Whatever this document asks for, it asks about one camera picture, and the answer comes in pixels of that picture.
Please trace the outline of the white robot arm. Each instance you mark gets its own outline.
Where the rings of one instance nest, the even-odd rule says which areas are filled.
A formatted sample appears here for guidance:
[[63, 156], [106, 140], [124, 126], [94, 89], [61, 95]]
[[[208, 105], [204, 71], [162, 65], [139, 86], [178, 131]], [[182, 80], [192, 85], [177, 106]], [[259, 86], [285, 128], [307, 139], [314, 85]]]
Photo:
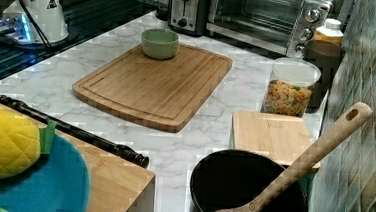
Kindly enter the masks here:
[[45, 47], [69, 36], [59, 0], [15, 0], [0, 18], [0, 33], [19, 44]]

